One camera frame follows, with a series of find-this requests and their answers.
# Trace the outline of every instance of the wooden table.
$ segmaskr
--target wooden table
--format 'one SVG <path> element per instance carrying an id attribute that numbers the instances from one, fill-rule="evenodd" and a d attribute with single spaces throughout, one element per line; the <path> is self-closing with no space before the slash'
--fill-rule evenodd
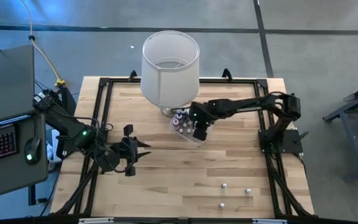
<path id="1" fill-rule="evenodd" d="M 92 117 L 99 78 L 84 77 L 76 116 Z M 267 81 L 269 91 L 285 92 L 283 79 L 269 78 Z M 201 84 L 195 101 L 252 97 L 255 97 L 252 85 L 214 83 Z M 137 174 L 134 177 L 114 172 L 99 174 L 92 216 L 274 217 L 266 161 L 260 153 L 257 137 L 260 129 L 257 112 L 239 113 L 217 121 L 208 140 L 200 147 L 173 133 L 169 120 L 143 97 L 139 83 L 114 84 L 108 114 L 108 122 L 114 129 L 109 132 L 108 142 L 120 141 L 123 127 L 133 124 L 133 136 L 152 146 L 139 148 L 139 151 L 152 153 L 135 164 Z M 304 208 L 313 213 L 302 163 L 292 154 L 282 157 L 288 187 Z M 64 160 L 51 212 L 61 208 L 76 189 L 82 163 L 80 153 Z M 226 189 L 221 188 L 223 183 L 227 184 Z M 85 189 L 82 209 L 87 196 L 88 189 Z M 278 197 L 284 211 L 280 190 Z"/>

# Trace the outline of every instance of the computer mouse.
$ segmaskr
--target computer mouse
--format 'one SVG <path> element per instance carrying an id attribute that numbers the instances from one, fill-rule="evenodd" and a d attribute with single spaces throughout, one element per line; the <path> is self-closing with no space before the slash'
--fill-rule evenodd
<path id="1" fill-rule="evenodd" d="M 28 165 L 35 165 L 41 158 L 41 139 L 38 137 L 30 138 L 24 145 L 24 159 Z"/>

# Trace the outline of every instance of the yellow cable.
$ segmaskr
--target yellow cable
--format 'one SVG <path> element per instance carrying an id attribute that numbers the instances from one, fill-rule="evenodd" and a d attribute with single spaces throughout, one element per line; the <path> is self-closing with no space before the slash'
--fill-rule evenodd
<path id="1" fill-rule="evenodd" d="M 31 18 L 31 13 L 30 13 L 30 10 L 29 8 L 27 7 L 27 4 L 24 2 L 24 0 L 22 0 L 23 2 L 23 5 L 24 7 L 27 9 L 27 13 L 29 15 L 29 19 L 30 19 L 30 35 L 32 35 L 32 18 Z M 42 52 L 42 50 L 35 44 L 34 40 L 31 40 L 31 44 L 42 54 L 42 56 L 44 56 L 45 60 L 48 62 L 50 68 L 53 70 L 56 78 L 57 78 L 57 81 L 55 83 L 55 86 L 57 86 L 58 84 L 61 84 L 61 85 L 64 85 L 65 84 L 65 81 L 64 80 L 61 80 L 58 73 L 56 72 L 55 70 L 55 67 L 52 65 L 52 63 L 50 62 L 50 60 L 48 59 L 48 57 Z"/>

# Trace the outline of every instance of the concrete floor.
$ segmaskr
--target concrete floor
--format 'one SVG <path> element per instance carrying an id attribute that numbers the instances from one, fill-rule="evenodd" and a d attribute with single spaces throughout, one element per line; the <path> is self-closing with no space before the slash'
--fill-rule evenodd
<path id="1" fill-rule="evenodd" d="M 209 27 L 257 29 L 252 0 L 33 0 L 27 1 L 35 24 L 98 27 Z M 358 30 L 356 0 L 260 0 L 266 29 Z M 27 25 L 20 1 L 0 0 L 0 25 Z M 0 48 L 29 44 L 27 31 L 0 30 Z M 35 32 L 72 93 L 85 75 L 140 73 L 147 32 Z M 218 77 L 229 68 L 235 77 L 265 78 L 259 34 L 190 33 L 201 49 L 201 75 Z M 296 122 L 304 138 L 308 183 L 317 215 L 358 220 L 358 181 L 342 177 L 354 160 L 339 121 L 321 119 L 358 90 L 358 35 L 267 35 L 274 77 L 301 98 Z M 52 87 L 55 77 L 35 54 L 35 76 Z M 55 175 L 37 185 L 49 196 Z M 43 205 L 28 207 L 26 189 L 0 196 L 0 218 L 39 215 Z"/>

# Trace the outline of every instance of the white lamp shade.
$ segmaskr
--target white lamp shade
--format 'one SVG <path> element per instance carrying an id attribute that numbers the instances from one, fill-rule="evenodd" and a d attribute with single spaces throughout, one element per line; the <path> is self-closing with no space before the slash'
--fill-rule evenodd
<path id="1" fill-rule="evenodd" d="M 200 87 L 200 49 L 189 35 L 163 31 L 143 44 L 143 95 L 159 108 L 176 108 L 191 102 Z"/>

